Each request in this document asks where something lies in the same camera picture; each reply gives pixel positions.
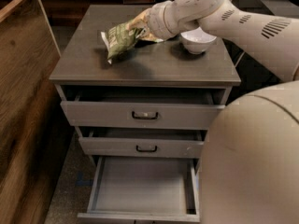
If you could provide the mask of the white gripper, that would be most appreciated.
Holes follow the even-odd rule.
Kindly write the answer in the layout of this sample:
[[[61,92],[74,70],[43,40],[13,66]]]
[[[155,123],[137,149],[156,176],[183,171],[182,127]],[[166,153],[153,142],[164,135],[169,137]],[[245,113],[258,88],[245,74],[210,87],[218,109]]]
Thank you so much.
[[[134,19],[129,21],[127,29],[133,30],[135,28],[144,29],[149,27],[150,32],[157,38],[162,40],[173,38],[176,34],[169,30],[166,26],[166,21],[164,20],[166,9],[171,4],[171,1],[165,1],[157,3],[153,7],[142,11]]]

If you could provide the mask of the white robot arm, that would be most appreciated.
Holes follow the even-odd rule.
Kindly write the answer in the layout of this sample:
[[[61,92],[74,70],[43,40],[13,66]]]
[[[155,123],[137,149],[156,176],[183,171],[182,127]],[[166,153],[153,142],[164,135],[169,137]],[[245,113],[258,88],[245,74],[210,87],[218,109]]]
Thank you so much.
[[[280,79],[227,105],[200,158],[201,224],[299,224],[298,21],[270,35],[275,17],[230,0],[173,0],[138,15],[133,27],[163,40],[202,28],[227,39]]]

